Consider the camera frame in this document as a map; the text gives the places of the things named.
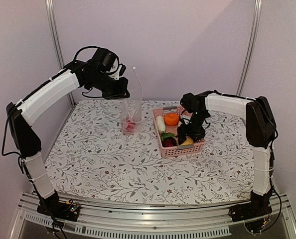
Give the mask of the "yellow lemon toy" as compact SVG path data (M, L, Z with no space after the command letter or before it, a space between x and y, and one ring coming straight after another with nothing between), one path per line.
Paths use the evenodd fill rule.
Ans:
M186 146L186 145L193 145L193 143L188 143L186 140L179 144L180 146Z

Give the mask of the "pink perforated plastic basket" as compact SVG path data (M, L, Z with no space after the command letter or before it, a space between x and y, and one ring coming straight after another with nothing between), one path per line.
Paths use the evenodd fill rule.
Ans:
M156 122L157 116L164 117L166 114L170 114L170 113L177 114L178 116L186 116L186 118L189 118L191 116L191 114L188 112L184 112L183 114L181 114L183 111L184 111L184 108L182 106L155 108L152 110L153 123L154 123L155 131L157 134L157 140L160 147L161 156L163 158L198 153L202 150L205 144L205 139L201 139L197 142L194 142L193 144L179 145L178 139L175 136L174 138L177 143L176 146L164 147L162 145L161 134L158 131L157 122Z

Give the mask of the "clear zip top bag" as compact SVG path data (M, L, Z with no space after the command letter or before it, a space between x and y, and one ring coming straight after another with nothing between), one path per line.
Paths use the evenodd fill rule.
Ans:
M123 101L122 112L121 112L121 126L122 126L122 120L125 118L129 118L133 121L136 121L138 123L138 126L134 133L137 133L141 130L141 124L142 124L143 85L137 75L136 66L133 67L133 70L130 73L128 80L129 80L128 91L130 92L130 97L124 99Z

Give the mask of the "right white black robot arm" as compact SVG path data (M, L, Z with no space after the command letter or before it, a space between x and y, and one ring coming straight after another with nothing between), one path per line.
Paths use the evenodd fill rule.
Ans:
M205 137L203 123L210 117L211 111L241 118L245 122L246 138L253 151L254 183L251 195L263 197L271 192L274 141L279 134L266 97L247 98L213 90L197 95L187 93L181 98L180 105L184 112L191 114L189 122L183 121L177 129L180 143L187 137L195 142Z

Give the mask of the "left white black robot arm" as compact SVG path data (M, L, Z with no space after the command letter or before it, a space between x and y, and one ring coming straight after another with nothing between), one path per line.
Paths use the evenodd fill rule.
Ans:
M74 57L56 75L49 78L16 104L6 107L5 129L10 130L23 162L24 171L52 216L63 211L62 204L52 196L56 191L51 184L41 156L41 140L32 129L37 119L56 102L78 88L97 89L106 100L129 98L128 80L123 76L126 66L107 48L92 47L94 55L86 62Z

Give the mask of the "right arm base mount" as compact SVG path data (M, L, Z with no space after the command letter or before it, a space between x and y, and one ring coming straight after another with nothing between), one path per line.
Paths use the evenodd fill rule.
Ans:
M245 229L251 234L262 233L271 219L270 203L261 206L250 203L235 204L229 208L232 222L245 221Z

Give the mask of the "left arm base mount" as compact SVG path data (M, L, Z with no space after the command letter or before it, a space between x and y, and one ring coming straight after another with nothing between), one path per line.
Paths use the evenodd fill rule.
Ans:
M56 219L76 222L79 217L81 205L73 200L60 202L58 199L43 199L39 202L37 212Z

